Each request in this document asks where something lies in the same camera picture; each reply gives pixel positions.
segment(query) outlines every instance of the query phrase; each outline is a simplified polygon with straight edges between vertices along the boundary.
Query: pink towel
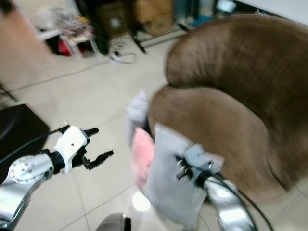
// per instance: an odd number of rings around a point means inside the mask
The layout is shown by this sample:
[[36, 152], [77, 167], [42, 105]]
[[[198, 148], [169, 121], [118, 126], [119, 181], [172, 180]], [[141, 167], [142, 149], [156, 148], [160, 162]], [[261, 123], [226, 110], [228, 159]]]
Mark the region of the pink towel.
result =
[[146, 131], [136, 128], [132, 143], [132, 172], [135, 184], [142, 191], [154, 157], [154, 142]]

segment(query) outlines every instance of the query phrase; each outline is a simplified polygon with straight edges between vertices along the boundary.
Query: cardboard box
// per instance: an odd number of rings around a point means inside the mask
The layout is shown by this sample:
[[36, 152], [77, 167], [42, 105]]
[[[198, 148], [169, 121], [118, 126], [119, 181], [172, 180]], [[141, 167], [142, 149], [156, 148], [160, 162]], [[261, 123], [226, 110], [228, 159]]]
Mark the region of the cardboard box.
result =
[[173, 28], [173, 0], [137, 0], [136, 19], [152, 35], [160, 35]]
[[173, 14], [169, 13], [149, 21], [147, 28], [151, 35], [157, 36], [172, 30], [173, 25]]

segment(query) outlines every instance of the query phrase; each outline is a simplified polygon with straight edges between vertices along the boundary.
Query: white floor tile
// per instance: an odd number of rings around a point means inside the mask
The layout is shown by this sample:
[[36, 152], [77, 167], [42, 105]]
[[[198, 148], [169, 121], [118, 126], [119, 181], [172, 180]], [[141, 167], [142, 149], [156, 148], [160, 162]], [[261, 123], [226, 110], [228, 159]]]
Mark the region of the white floor tile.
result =
[[301, 193], [308, 197], [308, 178], [302, 179], [297, 184], [297, 187], [301, 191]]
[[[280, 213], [282, 213], [292, 202], [300, 196], [300, 192], [297, 188], [293, 188], [286, 196], [277, 199], [272, 202], [260, 203], [258, 207], [262, 212], [267, 216], [270, 221], [273, 221]], [[257, 223], [257, 226], [260, 230], [263, 230], [266, 226], [262, 217], [254, 210], [251, 206], [249, 210], [252, 213], [252, 216]], [[201, 207], [200, 215], [209, 226], [211, 231], [219, 231], [220, 227], [216, 221], [216, 211], [209, 204], [203, 204]]]
[[306, 231], [308, 228], [308, 200], [298, 197], [277, 219], [273, 226], [277, 231]]
[[55, 231], [84, 215], [73, 175], [59, 174], [33, 194], [16, 231]]
[[99, 64], [108, 63], [107, 57], [102, 55], [86, 57], [83, 60], [76, 60], [74, 57], [54, 56], [55, 66], [38, 73], [37, 82], [54, 79], [60, 76], [67, 76], [73, 73], [83, 72]]
[[[138, 192], [136, 187], [131, 187], [116, 198], [87, 214], [91, 231], [95, 231], [99, 224], [112, 213], [124, 213], [131, 219], [132, 231], [177, 231], [181, 225], [175, 224], [166, 218], [160, 217], [152, 208], [147, 211], [137, 211], [132, 203], [134, 194]], [[209, 229], [198, 219], [198, 231]]]
[[167, 82], [161, 65], [143, 55], [136, 64], [119, 66], [112, 72], [111, 80], [127, 102], [139, 91], [144, 90], [149, 98]]
[[58, 97], [70, 95], [72, 92], [84, 88], [88, 85], [100, 82], [102, 79], [109, 77], [108, 64], [93, 64], [75, 74], [69, 74], [52, 81], [55, 85]]
[[35, 71], [21, 58], [14, 58], [7, 64], [1, 64], [0, 70], [1, 81], [10, 91], [31, 85], [38, 78]]
[[64, 119], [61, 117], [59, 101], [53, 100], [31, 107], [35, 114], [40, 117], [50, 130], [64, 126]]
[[170, 49], [176, 44], [178, 38], [163, 42], [161, 44], [146, 48], [149, 56], [151, 56], [159, 64], [162, 64], [165, 68], [167, 56]]
[[63, 229], [60, 229], [59, 231], [88, 231], [86, 218], [82, 217], [79, 220], [75, 221], [73, 224], [70, 224]]
[[91, 171], [83, 166], [74, 171], [86, 212], [133, 185], [125, 121], [125, 117], [120, 117], [99, 127], [100, 132], [91, 137], [86, 148], [86, 156], [92, 161], [109, 150], [114, 150], [113, 156]]
[[62, 97], [60, 110], [67, 123], [91, 128], [122, 115], [126, 103], [111, 81], [103, 78]]
[[32, 107], [48, 103], [59, 95], [57, 88], [52, 82], [26, 87], [14, 91], [13, 94], [20, 100], [19, 103], [27, 103]]

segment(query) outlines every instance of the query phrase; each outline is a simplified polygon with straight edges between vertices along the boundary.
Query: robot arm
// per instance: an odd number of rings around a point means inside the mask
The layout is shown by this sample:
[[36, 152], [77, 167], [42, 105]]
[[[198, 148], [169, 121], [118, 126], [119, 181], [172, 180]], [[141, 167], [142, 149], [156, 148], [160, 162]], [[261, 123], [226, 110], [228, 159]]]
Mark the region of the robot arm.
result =
[[203, 150], [201, 145], [187, 149], [176, 159], [183, 165], [180, 179], [188, 175], [197, 187], [207, 191], [210, 203], [216, 209], [217, 221], [223, 231], [257, 231], [257, 226], [242, 200], [234, 193], [236, 187], [213, 175], [220, 172], [223, 160]]
[[15, 160], [0, 185], [0, 229], [13, 230], [16, 227], [28, 207], [31, 194], [54, 174], [69, 174], [74, 167], [82, 164], [91, 170], [110, 157], [113, 151], [103, 153], [93, 162], [84, 156], [89, 136], [97, 132], [97, 128], [83, 131], [66, 126], [53, 152], [46, 149], [38, 155]]

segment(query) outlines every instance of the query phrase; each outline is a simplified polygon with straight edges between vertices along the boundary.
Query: metal stand leg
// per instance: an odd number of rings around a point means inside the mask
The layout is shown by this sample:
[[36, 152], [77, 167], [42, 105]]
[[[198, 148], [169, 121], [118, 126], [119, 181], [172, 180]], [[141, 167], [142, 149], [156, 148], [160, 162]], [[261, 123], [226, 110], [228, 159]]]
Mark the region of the metal stand leg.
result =
[[137, 33], [136, 32], [132, 32], [130, 34], [131, 38], [134, 40], [135, 44], [139, 47], [139, 49], [142, 51], [142, 53], [146, 54], [146, 50], [145, 48], [141, 45], [139, 39], [137, 38]]
[[178, 26], [185, 32], [190, 31], [190, 29], [187, 26], [183, 25], [182, 23], [178, 23]]

